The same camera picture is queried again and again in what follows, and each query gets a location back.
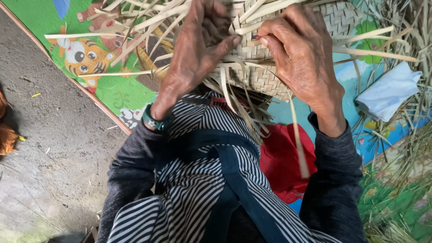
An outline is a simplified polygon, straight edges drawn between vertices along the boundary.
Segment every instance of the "dark gray sweater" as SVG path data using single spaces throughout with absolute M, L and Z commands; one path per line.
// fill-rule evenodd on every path
M 302 207 L 301 220 L 313 230 L 327 233 L 342 242 L 367 242 L 362 229 L 357 201 L 362 193 L 362 160 L 356 153 L 348 122 L 344 133 L 328 137 L 318 129 L 317 117 L 309 122 L 317 133 L 315 165 Z M 166 134 L 150 131 L 142 123 L 117 152 L 108 172 L 105 200 L 97 243 L 106 243 L 117 212 L 127 203 L 153 195 L 154 169 L 158 158 L 169 154 Z M 265 242 L 246 211 L 239 207 L 232 214 L 227 242 Z

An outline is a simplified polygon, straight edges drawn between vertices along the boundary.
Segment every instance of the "cartoon tiger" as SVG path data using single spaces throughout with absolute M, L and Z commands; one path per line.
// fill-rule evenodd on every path
M 66 28 L 61 26 L 60 34 L 65 34 Z M 100 48 L 94 41 L 80 38 L 48 39 L 51 45 L 50 51 L 55 46 L 59 47 L 59 56 L 64 58 L 64 65 L 68 71 L 78 76 L 83 74 L 101 74 L 106 71 L 109 63 L 114 60 L 113 53 Z M 101 76 L 84 77 L 83 85 L 93 95 L 96 93 L 97 80 Z

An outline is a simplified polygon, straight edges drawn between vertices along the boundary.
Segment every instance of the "watch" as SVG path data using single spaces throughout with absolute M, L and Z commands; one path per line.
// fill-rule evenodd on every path
M 151 115 L 150 115 L 150 108 L 152 107 L 152 103 L 147 104 L 146 107 L 144 108 L 144 113 L 143 113 L 143 120 L 152 128 L 155 128 L 157 130 L 167 130 L 172 122 L 174 121 L 175 116 L 173 114 L 169 115 L 167 118 L 158 121 L 155 120 Z

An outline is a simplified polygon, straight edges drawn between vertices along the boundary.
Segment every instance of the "red cloth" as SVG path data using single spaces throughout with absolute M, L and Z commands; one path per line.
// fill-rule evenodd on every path
M 302 179 L 299 156 L 295 147 L 293 124 L 267 126 L 271 135 L 263 138 L 260 168 L 270 183 L 270 188 L 285 203 L 303 199 L 309 178 Z M 299 125 L 300 141 L 305 152 L 309 173 L 317 172 L 315 147 L 306 131 Z

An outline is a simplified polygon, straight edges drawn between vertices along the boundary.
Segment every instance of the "concrete floor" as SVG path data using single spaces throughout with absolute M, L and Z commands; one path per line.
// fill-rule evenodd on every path
M 27 138 L 0 161 L 0 242 L 78 243 L 98 225 L 106 172 L 127 136 L 106 130 L 113 121 L 1 10 L 0 23 L 5 122 Z

